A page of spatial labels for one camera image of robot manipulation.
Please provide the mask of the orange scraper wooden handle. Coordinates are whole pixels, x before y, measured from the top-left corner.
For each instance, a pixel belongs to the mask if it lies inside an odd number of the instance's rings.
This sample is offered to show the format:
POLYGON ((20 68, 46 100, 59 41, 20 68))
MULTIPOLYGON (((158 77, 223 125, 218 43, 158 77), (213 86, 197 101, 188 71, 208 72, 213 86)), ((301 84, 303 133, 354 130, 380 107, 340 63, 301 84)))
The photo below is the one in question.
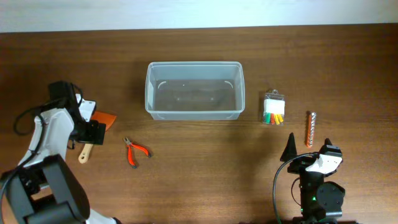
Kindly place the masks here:
MULTIPOLYGON (((106 130, 108 130, 115 122, 117 116, 113 114, 108 114, 100 111, 94 112, 91 116, 91 120, 97 120, 99 123, 104 123, 106 125, 106 130)), ((84 164, 88 161, 90 157, 93 144, 85 144, 79 157, 78 161, 80 164, 84 164)))

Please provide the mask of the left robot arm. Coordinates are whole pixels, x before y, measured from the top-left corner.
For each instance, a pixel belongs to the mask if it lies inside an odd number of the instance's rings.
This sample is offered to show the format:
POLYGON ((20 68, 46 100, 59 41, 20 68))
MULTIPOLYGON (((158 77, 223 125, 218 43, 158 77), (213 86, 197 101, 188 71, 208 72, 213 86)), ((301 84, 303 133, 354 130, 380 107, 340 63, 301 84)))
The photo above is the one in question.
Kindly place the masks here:
POLYGON ((18 223, 119 223, 90 207, 65 162, 69 143, 103 144, 106 125, 91 119, 96 102, 84 100, 82 90, 70 82, 48 88, 49 101, 28 110, 34 133, 18 165, 2 174, 1 197, 18 223))

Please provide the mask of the clear pack coloured wall plugs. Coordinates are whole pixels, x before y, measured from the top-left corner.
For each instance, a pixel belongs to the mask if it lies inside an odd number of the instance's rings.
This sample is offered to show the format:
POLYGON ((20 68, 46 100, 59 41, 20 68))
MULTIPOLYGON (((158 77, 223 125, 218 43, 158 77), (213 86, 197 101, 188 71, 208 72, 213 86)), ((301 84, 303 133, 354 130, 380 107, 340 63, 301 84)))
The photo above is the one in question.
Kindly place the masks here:
POLYGON ((263 101, 262 122, 265 124, 281 125, 284 123, 285 100, 277 90, 265 93, 263 101))

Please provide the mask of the clear plastic container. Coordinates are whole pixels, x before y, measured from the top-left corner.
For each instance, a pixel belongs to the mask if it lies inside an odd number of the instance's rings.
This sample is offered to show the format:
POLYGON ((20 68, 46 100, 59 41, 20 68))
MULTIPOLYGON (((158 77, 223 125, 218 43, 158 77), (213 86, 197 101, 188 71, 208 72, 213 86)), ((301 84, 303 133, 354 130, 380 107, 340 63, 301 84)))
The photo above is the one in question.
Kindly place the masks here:
POLYGON ((152 62, 145 109, 154 120, 236 120, 245 109, 239 62, 152 62))

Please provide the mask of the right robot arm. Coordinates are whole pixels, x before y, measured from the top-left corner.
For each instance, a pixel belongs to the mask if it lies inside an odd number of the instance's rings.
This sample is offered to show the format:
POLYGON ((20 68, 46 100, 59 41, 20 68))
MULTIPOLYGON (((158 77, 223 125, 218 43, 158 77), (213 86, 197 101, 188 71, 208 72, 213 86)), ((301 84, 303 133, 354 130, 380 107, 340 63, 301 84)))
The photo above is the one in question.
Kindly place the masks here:
POLYGON ((326 138, 318 152, 297 154, 294 134, 290 133, 287 145, 280 157, 280 172, 298 175, 300 188, 300 213, 292 223, 336 223, 342 216, 345 189, 335 182, 325 181, 333 175, 343 162, 340 148, 326 138))

